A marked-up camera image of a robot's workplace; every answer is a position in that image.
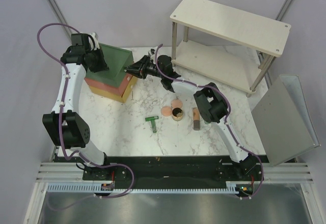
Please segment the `green top drawer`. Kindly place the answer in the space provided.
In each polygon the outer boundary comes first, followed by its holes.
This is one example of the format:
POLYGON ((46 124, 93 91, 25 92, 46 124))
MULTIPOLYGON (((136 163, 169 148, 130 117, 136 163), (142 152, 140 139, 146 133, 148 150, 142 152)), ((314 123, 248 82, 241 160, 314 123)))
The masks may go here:
POLYGON ((133 64, 133 54, 130 50, 121 49, 115 58, 117 75, 115 77, 116 86, 119 87, 126 73, 124 68, 133 64))

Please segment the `brown foundation bottle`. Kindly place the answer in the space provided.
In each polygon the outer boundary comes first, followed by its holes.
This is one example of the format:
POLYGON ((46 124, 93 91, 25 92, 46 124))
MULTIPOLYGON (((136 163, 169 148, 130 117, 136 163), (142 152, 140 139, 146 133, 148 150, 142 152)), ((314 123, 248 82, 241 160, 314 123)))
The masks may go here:
POLYGON ((193 108, 193 130, 198 131, 201 128, 200 113, 197 107, 193 108))

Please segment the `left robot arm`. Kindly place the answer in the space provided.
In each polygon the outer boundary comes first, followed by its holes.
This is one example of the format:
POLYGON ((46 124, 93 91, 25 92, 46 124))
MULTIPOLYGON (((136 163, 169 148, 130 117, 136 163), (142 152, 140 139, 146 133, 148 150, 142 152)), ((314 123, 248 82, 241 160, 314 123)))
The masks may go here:
POLYGON ((100 151, 90 137, 90 127, 79 115, 79 97, 87 71, 107 71, 102 48, 96 33, 76 33, 71 45, 59 60, 62 79, 57 100, 51 113, 44 114, 42 123, 53 144, 60 147, 66 160, 78 155, 101 180, 112 174, 110 165, 104 163, 106 154, 100 151))

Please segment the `yellow bottom drawer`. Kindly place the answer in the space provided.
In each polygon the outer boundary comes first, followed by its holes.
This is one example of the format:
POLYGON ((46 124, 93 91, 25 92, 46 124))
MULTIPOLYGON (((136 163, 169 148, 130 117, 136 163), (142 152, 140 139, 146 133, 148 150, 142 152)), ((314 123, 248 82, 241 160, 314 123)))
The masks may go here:
POLYGON ((123 103, 126 103, 129 95, 131 94, 132 90, 133 90, 133 87, 135 86, 135 84, 137 83, 138 81, 138 78, 137 77, 132 77, 130 82, 128 83, 126 89, 125 89, 125 92, 124 94, 122 95, 122 102, 123 103))

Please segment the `orange middle drawer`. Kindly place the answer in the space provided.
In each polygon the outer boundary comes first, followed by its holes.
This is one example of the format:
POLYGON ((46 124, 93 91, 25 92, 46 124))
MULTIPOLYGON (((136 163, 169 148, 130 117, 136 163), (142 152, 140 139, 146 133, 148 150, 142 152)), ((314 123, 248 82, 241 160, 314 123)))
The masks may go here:
POLYGON ((124 93, 124 91, 126 90, 128 84, 132 78, 133 78, 133 76, 131 74, 126 73, 126 75, 124 76, 124 78, 119 86, 120 94, 124 93))

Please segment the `orange powder puff front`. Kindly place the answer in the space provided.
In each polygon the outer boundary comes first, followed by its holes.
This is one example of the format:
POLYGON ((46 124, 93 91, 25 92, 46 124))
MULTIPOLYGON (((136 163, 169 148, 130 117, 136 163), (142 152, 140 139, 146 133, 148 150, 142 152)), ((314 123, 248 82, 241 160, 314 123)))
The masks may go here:
POLYGON ((172 114, 172 108, 169 106, 164 106, 161 108, 160 112, 164 117, 169 117, 172 114))

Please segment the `orange powder puff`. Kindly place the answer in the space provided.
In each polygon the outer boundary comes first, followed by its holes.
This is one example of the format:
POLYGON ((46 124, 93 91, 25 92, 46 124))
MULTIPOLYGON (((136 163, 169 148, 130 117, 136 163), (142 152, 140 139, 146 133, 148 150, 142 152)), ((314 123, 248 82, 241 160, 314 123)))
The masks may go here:
POLYGON ((182 101, 180 99, 174 99, 174 100, 171 101, 171 107, 173 109, 182 108, 182 106, 183 106, 183 103, 182 103, 182 101))
POLYGON ((164 117, 169 117, 172 114, 172 108, 169 106, 164 106, 161 108, 160 112, 164 117))

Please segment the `green lip balm horizontal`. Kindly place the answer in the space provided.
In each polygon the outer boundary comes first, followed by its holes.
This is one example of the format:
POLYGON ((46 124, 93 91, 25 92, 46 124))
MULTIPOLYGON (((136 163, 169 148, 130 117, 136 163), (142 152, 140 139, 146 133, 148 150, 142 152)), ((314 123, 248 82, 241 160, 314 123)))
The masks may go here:
POLYGON ((149 121, 155 121, 155 120, 158 120, 158 119, 159 119, 159 116, 151 116, 151 117, 146 117, 145 121, 149 122, 149 121))

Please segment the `orange powder puff back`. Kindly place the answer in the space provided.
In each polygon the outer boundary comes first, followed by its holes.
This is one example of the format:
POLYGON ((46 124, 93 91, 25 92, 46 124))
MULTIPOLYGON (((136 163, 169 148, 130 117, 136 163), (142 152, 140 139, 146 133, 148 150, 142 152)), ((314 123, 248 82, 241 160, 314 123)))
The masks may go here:
POLYGON ((174 100, 171 101, 171 107, 173 109, 182 108, 182 106, 183 106, 183 103, 182 103, 182 101, 180 99, 174 99, 174 100))

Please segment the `green lip balm vertical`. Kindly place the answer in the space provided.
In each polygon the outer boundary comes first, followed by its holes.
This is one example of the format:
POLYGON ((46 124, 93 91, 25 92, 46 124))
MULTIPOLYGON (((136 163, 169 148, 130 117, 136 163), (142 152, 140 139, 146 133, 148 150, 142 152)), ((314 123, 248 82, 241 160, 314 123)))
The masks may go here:
POLYGON ((153 133, 157 133, 156 123, 155 123, 154 120, 151 121, 151 125, 152 125, 152 131, 153 131, 153 133))

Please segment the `gold round jar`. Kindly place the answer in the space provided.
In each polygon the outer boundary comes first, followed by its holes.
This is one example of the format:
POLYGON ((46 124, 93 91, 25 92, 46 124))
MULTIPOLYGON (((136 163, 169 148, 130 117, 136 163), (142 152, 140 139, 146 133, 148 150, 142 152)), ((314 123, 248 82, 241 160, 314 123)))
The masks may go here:
POLYGON ((183 119, 184 112, 181 108, 176 107, 172 110, 172 118, 174 121, 181 121, 183 119))

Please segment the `white two-tier shelf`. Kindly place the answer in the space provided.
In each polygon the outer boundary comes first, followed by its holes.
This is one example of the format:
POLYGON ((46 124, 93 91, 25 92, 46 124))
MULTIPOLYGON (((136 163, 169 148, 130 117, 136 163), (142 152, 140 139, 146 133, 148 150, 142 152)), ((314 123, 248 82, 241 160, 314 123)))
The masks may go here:
POLYGON ((256 92, 275 58, 283 54, 291 25, 209 0, 182 0, 170 16, 174 64, 241 90, 256 92), (266 55, 250 64, 188 37, 194 29, 266 55))

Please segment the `grey metal box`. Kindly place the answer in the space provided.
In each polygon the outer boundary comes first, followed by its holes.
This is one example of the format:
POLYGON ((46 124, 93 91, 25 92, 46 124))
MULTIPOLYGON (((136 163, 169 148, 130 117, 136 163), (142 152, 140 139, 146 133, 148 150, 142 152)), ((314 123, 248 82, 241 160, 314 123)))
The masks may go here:
POLYGON ((279 75, 252 115, 273 166, 320 146, 298 75, 279 75))

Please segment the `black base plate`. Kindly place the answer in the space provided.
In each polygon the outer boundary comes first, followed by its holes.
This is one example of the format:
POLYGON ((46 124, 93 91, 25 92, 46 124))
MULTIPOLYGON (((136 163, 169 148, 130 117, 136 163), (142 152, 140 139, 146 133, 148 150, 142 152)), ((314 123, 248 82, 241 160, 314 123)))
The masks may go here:
POLYGON ((228 181, 260 181, 261 166, 243 175, 228 156, 108 156, 110 168, 83 167, 83 180, 129 186, 223 187, 228 181))

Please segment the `aluminium rail frame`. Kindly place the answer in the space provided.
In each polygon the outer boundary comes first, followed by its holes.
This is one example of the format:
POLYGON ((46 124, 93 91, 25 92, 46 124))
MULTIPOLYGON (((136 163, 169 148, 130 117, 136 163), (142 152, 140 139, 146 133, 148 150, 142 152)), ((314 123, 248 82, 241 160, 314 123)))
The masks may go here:
MULTIPOLYGON (((266 184, 312 184, 313 178, 306 163, 282 163, 272 166, 263 164, 266 184)), ((41 164, 36 182, 82 182, 83 173, 74 163, 44 162, 41 164)))

